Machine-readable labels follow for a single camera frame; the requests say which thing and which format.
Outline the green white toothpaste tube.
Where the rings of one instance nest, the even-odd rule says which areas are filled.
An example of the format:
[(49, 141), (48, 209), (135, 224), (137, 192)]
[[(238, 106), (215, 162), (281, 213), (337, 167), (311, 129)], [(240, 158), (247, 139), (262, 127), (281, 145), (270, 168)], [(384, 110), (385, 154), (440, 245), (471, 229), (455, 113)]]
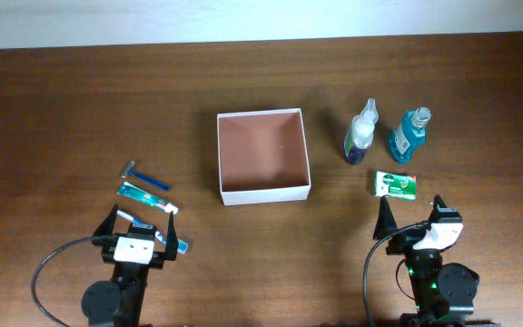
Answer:
[(167, 202), (128, 182), (123, 182), (123, 184), (118, 188), (117, 193), (121, 196), (146, 204), (152, 208), (159, 209), (165, 213), (177, 214), (179, 212), (179, 208), (175, 204)]

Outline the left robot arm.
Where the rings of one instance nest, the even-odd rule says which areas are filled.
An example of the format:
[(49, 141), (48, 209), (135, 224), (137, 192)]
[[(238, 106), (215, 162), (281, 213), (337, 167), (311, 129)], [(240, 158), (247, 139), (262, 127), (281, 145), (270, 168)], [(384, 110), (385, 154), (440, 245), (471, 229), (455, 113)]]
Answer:
[(102, 260), (113, 266), (113, 274), (84, 292), (81, 308), (90, 326), (138, 326), (149, 272), (174, 261), (180, 246), (173, 213), (168, 217), (165, 250), (160, 252), (155, 249), (154, 225), (131, 222), (126, 233), (116, 233), (118, 212), (115, 205), (93, 233), (92, 245), (101, 248)]

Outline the blue mouthwash bottle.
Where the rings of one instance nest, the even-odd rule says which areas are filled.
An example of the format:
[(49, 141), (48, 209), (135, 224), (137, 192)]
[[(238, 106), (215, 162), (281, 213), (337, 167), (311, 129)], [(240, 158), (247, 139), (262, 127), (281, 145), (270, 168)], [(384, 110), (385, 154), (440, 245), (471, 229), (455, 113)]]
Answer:
[(430, 118), (431, 112), (427, 107), (410, 110), (403, 115), (389, 140), (391, 156), (397, 163), (408, 163), (413, 153), (426, 142), (426, 127)]

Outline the green white soap box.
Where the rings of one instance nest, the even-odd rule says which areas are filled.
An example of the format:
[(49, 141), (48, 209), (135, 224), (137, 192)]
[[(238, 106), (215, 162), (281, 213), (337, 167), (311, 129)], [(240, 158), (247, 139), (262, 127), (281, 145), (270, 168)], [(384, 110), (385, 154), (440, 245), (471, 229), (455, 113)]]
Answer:
[(417, 198), (417, 178), (415, 175), (400, 175), (377, 171), (375, 174), (374, 193), (376, 196), (388, 196), (406, 201)]

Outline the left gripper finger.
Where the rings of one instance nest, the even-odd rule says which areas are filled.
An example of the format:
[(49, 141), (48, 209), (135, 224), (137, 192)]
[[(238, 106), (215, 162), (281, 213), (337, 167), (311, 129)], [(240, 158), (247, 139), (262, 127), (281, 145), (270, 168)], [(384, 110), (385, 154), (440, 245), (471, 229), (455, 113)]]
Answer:
[(107, 215), (107, 217), (95, 229), (93, 233), (94, 239), (92, 240), (93, 245), (103, 245), (104, 242), (100, 240), (100, 237), (113, 235), (113, 227), (115, 224), (118, 209), (119, 205), (116, 203)]
[(179, 241), (174, 227), (174, 213), (170, 213), (166, 234), (165, 260), (175, 261), (179, 249)]

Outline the blue white toothbrush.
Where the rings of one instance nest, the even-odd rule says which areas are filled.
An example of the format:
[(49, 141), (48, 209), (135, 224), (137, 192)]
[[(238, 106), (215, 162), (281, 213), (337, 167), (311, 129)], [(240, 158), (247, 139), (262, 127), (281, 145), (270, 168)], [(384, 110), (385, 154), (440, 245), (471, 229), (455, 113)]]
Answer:
[[(125, 212), (125, 211), (117, 210), (116, 214), (118, 216), (124, 218), (125, 220), (129, 221), (130, 223), (144, 224), (144, 222), (142, 220), (132, 216), (131, 214), (129, 214), (129, 213)], [(159, 231), (155, 232), (155, 238), (158, 239), (161, 243), (167, 244), (167, 241), (165, 240), (165, 237)], [(177, 252), (181, 253), (181, 254), (185, 254), (188, 249), (189, 249), (189, 244), (186, 243), (185, 241), (179, 239), (178, 240)]]

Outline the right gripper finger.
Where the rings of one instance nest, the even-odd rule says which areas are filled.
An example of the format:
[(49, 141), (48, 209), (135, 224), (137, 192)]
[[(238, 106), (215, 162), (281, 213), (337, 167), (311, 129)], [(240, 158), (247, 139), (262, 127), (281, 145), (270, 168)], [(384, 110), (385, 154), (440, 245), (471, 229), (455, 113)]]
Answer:
[(380, 198), (380, 207), (377, 222), (372, 238), (382, 240), (383, 238), (398, 231), (398, 226), (386, 196)]
[(437, 223), (441, 220), (445, 213), (443, 210), (446, 208), (446, 204), (443, 202), (439, 194), (436, 194), (433, 199), (432, 211), (429, 215), (429, 221), (431, 223)]

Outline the clear foam pump bottle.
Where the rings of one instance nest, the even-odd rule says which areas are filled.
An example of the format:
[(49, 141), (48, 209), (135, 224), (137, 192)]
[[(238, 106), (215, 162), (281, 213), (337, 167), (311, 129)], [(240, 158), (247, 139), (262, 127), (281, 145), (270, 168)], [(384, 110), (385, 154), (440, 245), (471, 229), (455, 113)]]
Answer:
[(376, 100), (369, 98), (360, 114), (353, 117), (344, 139), (343, 150), (348, 164), (358, 165), (363, 161), (372, 144), (378, 120)]

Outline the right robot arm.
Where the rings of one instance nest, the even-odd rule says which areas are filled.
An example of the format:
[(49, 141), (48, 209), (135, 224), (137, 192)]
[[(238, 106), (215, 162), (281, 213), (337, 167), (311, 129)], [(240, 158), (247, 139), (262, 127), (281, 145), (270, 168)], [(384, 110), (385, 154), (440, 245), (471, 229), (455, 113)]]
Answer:
[(429, 218), (399, 228), (388, 200), (380, 199), (371, 258), (383, 243), (386, 254), (402, 255), (415, 302), (415, 313), (403, 313), (400, 326), (493, 326), (490, 320), (471, 321), (479, 275), (460, 263), (444, 263), (441, 254), (456, 244), (463, 229), (459, 212), (434, 197)]

